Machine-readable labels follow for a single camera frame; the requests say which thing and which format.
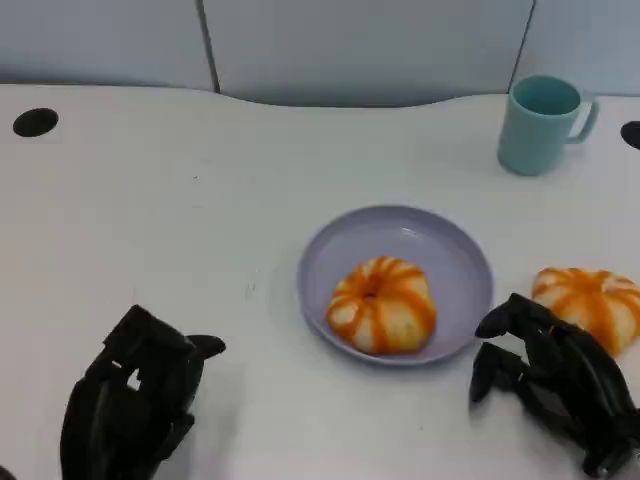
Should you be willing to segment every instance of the mug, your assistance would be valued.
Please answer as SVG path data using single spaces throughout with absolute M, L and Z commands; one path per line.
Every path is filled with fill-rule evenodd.
M 498 160 L 502 166 L 521 175 L 551 170 L 565 144 L 582 143 L 593 130 L 600 112 L 596 100 L 582 131 L 569 136 L 581 103 L 578 89 L 559 78 L 537 75 L 519 81 L 509 93 L 500 133 Z

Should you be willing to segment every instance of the wall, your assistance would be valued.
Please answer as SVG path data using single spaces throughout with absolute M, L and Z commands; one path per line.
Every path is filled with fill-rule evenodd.
M 205 0 L 223 93 L 407 105 L 506 91 L 532 0 Z
M 564 77 L 601 94 L 640 94 L 640 1 L 537 0 L 517 78 Z
M 211 90 L 195 3 L 2 0 L 0 81 Z
M 533 0 L 4 0 L 0 81 L 167 85 L 282 104 L 504 92 Z M 515 78 L 640 94 L 638 0 L 536 0 Z

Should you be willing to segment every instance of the orange striped bun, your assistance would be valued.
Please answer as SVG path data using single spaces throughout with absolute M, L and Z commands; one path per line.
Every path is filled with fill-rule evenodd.
M 533 300 L 589 332 L 613 355 L 640 333 L 640 288 L 606 270 L 545 268 L 533 283 Z
M 433 334 L 436 307 L 422 270 L 399 258 L 377 257 L 338 284 L 327 320 L 361 352 L 411 353 Z

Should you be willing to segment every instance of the plate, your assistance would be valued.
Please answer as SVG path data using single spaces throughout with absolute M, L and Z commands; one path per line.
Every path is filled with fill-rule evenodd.
M 336 285 L 358 264 L 382 255 L 419 266 L 429 280 L 436 330 L 413 354 L 359 352 L 326 320 Z M 493 277 L 480 247 L 454 223 L 416 208 L 380 206 L 347 213 L 318 232 L 300 260 L 298 294 L 309 325 L 337 348 L 377 364 L 417 366 L 452 355 L 473 340 L 491 309 Z

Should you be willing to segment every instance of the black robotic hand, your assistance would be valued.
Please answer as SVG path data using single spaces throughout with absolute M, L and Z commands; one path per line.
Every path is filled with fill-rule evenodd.
M 492 386 L 514 392 L 530 414 L 584 448 L 587 475 L 613 475 L 640 445 L 640 412 L 615 361 L 591 335 L 517 294 L 482 320 L 476 336 L 505 333 L 524 340 L 529 363 L 483 343 L 473 364 L 471 402 Z
M 183 336 L 139 306 L 76 383 L 60 441 L 63 480 L 150 480 L 194 423 L 188 409 L 217 337 Z M 135 371 L 137 388 L 128 385 Z

